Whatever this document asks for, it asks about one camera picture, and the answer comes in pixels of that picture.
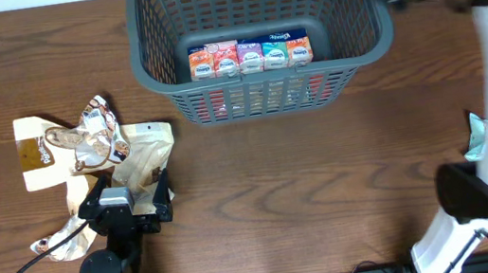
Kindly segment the orange pasta bag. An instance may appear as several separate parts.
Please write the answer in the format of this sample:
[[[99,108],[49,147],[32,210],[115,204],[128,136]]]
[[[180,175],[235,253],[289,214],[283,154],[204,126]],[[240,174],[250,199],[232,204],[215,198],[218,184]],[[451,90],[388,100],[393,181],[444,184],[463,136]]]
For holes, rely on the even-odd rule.
[[[246,118],[320,106],[331,98],[335,83],[323,76],[258,82],[208,92],[191,103],[202,123]]]

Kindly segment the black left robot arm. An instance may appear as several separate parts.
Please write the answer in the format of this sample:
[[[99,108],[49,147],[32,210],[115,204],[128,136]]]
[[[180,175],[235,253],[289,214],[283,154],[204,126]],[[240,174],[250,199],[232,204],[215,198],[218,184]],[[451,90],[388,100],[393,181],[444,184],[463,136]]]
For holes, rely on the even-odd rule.
[[[101,176],[79,207],[78,216],[107,242],[106,248],[87,255],[80,273],[139,273],[142,237],[157,233],[161,225],[154,214],[134,213],[128,188],[110,188],[108,183]]]

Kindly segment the multicolour tissue pack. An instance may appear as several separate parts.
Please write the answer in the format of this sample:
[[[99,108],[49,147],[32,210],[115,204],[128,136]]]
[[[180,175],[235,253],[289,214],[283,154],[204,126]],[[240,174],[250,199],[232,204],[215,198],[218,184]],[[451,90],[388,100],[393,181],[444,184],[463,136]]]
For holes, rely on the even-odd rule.
[[[195,82],[304,66],[314,58],[303,28],[194,46],[187,52],[190,76]]]

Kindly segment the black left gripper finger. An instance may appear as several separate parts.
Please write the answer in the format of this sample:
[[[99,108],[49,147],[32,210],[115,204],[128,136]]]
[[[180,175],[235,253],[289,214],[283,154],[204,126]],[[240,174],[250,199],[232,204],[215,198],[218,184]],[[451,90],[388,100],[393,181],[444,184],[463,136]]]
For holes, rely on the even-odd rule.
[[[100,198],[102,191],[106,187],[105,176],[102,175],[98,180],[92,190],[86,195],[82,200],[79,207],[79,216],[97,214],[102,212],[102,205],[100,204]]]
[[[155,206],[155,214],[158,220],[162,223],[171,222],[172,216],[172,203],[168,190],[168,176],[167,170],[163,169],[156,181],[155,192],[153,196],[153,204]]]

